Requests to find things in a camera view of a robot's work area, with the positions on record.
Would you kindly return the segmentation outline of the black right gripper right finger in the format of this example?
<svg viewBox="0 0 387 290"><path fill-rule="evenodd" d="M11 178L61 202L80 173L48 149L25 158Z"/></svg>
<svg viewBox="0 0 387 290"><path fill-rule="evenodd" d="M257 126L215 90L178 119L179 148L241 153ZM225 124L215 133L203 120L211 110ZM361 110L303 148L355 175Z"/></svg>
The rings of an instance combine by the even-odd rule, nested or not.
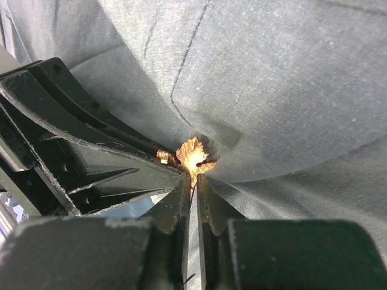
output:
<svg viewBox="0 0 387 290"><path fill-rule="evenodd" d="M197 181L203 289L385 289L371 236L343 220L251 220Z"/></svg>

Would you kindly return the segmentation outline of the gold leaf brooch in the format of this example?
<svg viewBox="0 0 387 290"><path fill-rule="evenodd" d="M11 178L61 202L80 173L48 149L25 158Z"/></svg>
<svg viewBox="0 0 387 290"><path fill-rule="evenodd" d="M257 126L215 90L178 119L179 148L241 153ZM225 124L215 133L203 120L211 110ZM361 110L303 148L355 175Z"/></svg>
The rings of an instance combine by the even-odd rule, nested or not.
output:
<svg viewBox="0 0 387 290"><path fill-rule="evenodd" d="M173 155L164 150L158 150L156 157L166 166L171 166L190 174L190 192L193 194L197 185L198 175L212 170L216 162L209 162L208 153L204 151L204 144L198 137L184 142L176 154Z"/></svg>

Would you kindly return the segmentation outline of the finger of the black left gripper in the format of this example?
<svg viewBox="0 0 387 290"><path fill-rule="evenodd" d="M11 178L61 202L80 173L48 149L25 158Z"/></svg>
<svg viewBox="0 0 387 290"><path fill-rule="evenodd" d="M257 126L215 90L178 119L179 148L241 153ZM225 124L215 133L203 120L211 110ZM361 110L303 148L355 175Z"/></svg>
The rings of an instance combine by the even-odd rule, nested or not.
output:
<svg viewBox="0 0 387 290"><path fill-rule="evenodd" d="M59 58L33 62L27 69L61 107L82 123L148 154L155 154L158 150L172 152L107 111L82 87Z"/></svg>

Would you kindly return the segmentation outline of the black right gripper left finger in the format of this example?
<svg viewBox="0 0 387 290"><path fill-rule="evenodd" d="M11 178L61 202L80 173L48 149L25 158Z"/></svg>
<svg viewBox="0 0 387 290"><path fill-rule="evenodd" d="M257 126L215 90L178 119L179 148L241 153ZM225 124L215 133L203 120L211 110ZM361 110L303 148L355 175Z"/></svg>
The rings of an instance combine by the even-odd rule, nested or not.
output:
<svg viewBox="0 0 387 290"><path fill-rule="evenodd" d="M130 217L40 217L1 248L2 289L185 289L190 176Z"/></svg>

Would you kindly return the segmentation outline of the grey button shirt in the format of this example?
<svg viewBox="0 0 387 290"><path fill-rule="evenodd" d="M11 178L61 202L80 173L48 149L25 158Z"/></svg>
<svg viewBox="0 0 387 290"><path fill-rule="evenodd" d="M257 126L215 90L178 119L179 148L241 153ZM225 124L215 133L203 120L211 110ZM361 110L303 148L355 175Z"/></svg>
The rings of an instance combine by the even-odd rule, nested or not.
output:
<svg viewBox="0 0 387 290"><path fill-rule="evenodd" d="M349 219L386 254L385 1L2 1L1 45L165 147L200 137L248 217Z"/></svg>

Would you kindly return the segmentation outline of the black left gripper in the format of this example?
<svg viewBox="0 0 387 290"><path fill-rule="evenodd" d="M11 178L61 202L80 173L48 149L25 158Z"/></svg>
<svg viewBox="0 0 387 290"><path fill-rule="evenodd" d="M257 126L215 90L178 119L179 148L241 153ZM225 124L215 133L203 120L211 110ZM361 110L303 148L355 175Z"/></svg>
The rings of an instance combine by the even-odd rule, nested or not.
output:
<svg viewBox="0 0 387 290"><path fill-rule="evenodd" d="M87 216L167 193L179 171L82 123L31 72L1 79L1 190L28 217Z"/></svg>

